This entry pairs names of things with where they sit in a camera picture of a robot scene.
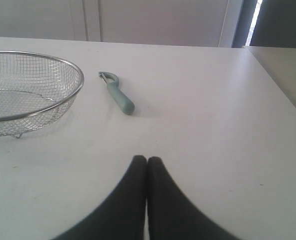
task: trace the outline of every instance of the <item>vegetable peeler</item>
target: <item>vegetable peeler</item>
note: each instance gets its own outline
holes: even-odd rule
[[[119,89],[120,80],[118,76],[110,72],[100,71],[99,77],[103,78],[107,84],[107,89],[110,95],[117,103],[121,111],[126,115],[131,115],[135,106],[134,103]]]

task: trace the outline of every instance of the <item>metal colander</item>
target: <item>metal colander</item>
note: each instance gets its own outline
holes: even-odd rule
[[[83,81],[69,61],[0,51],[0,136],[20,137],[52,124],[72,105]]]

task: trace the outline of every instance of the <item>wire mesh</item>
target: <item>wire mesh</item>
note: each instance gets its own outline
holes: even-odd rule
[[[0,51],[0,136],[52,124],[72,105],[82,84],[83,74],[73,63],[37,53]]]

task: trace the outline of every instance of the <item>white wall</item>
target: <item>white wall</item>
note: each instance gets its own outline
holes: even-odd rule
[[[101,0],[101,38],[105,42],[217,47],[227,3]]]
[[[0,0],[0,37],[86,40],[82,0]]]

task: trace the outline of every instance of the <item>table surface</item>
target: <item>table surface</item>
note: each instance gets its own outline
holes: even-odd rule
[[[0,137],[0,240],[46,240],[95,209],[133,155],[245,240],[296,240],[296,108],[246,49],[1,38],[65,58],[85,84],[55,124]],[[120,112],[99,71],[136,104]]]
[[[296,48],[248,46],[247,49],[296,107]]]

